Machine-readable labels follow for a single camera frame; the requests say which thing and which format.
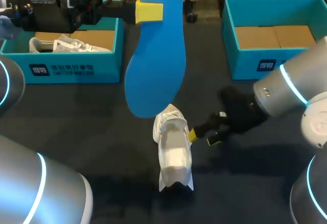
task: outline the brown cardboard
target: brown cardboard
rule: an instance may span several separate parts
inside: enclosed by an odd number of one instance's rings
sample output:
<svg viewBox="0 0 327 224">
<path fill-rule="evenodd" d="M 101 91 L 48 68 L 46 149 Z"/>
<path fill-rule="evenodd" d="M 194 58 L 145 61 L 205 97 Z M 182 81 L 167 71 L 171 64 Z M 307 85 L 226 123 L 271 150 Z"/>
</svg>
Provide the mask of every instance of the brown cardboard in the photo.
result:
<svg viewBox="0 0 327 224">
<path fill-rule="evenodd" d="M 112 51 L 114 31 L 111 30 L 87 30 L 75 31 L 71 34 L 72 39 L 78 39 L 86 44 L 106 48 Z"/>
<path fill-rule="evenodd" d="M 280 48 L 274 27 L 236 27 L 241 49 Z"/>
<path fill-rule="evenodd" d="M 59 33 L 42 33 L 42 32 L 36 32 L 35 37 L 44 40 L 44 41 L 54 41 L 55 39 L 58 39 L 62 34 Z"/>
<path fill-rule="evenodd" d="M 308 26 L 274 26 L 282 48 L 312 47 L 316 44 Z"/>
</svg>

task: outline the robotic arm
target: robotic arm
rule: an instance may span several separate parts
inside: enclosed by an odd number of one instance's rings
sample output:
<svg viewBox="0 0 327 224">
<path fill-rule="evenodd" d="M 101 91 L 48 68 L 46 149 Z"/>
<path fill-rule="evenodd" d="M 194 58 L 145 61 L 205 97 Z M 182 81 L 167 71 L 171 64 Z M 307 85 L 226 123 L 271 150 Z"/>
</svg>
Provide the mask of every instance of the robotic arm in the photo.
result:
<svg viewBox="0 0 327 224">
<path fill-rule="evenodd" d="M 190 141 L 208 137 L 210 145 L 222 142 L 230 134 L 244 133 L 269 116 L 281 116 L 297 106 L 306 106 L 301 130 L 309 144 L 320 148 L 327 141 L 327 37 L 314 47 L 289 60 L 253 86 L 252 94 L 241 94 L 233 87 L 219 92 L 224 112 L 210 115 L 195 126 Z"/>
</svg>

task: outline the blue insole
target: blue insole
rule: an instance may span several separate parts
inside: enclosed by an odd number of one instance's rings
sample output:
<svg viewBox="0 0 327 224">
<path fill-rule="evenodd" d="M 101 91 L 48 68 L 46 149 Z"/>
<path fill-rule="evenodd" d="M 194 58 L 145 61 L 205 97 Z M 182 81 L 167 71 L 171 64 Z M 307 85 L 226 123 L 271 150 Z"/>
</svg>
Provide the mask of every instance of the blue insole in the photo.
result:
<svg viewBox="0 0 327 224">
<path fill-rule="evenodd" d="M 183 0 L 141 0 L 163 4 L 163 21 L 143 22 L 138 46 L 125 76 L 126 101 L 141 118 L 154 117 L 171 103 L 185 66 Z"/>
</svg>

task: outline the shoe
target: shoe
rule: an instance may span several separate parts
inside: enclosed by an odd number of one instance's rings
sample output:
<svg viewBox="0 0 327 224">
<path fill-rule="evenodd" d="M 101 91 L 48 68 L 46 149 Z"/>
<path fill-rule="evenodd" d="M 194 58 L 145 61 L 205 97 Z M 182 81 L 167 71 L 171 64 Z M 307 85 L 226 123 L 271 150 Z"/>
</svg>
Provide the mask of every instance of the shoe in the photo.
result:
<svg viewBox="0 0 327 224">
<path fill-rule="evenodd" d="M 30 53 L 67 53 L 67 52 L 110 52 L 111 50 L 85 44 L 78 39 L 61 35 L 55 41 L 43 41 L 38 38 L 30 40 Z"/>
<path fill-rule="evenodd" d="M 158 143 L 160 163 L 159 191 L 176 182 L 192 190 L 192 154 L 188 122 L 172 104 L 158 114 L 153 126 L 153 140 Z"/>
</svg>

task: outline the yellow clamp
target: yellow clamp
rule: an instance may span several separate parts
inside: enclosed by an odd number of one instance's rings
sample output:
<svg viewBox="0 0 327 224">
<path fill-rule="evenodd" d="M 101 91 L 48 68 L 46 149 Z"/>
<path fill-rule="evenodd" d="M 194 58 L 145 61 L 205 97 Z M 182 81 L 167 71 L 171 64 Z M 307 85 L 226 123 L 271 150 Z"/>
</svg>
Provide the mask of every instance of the yellow clamp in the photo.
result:
<svg viewBox="0 0 327 224">
<path fill-rule="evenodd" d="M 195 134 L 195 131 L 194 131 L 194 129 L 192 129 L 192 130 L 190 131 L 190 133 L 189 133 L 189 141 L 190 141 L 190 142 L 195 142 L 197 139 L 198 139 L 198 138 L 197 138 L 197 136 L 196 136 L 196 134 Z"/>
<path fill-rule="evenodd" d="M 144 21 L 162 21 L 164 5 L 156 3 L 143 3 L 137 0 L 135 4 L 135 23 Z"/>
</svg>

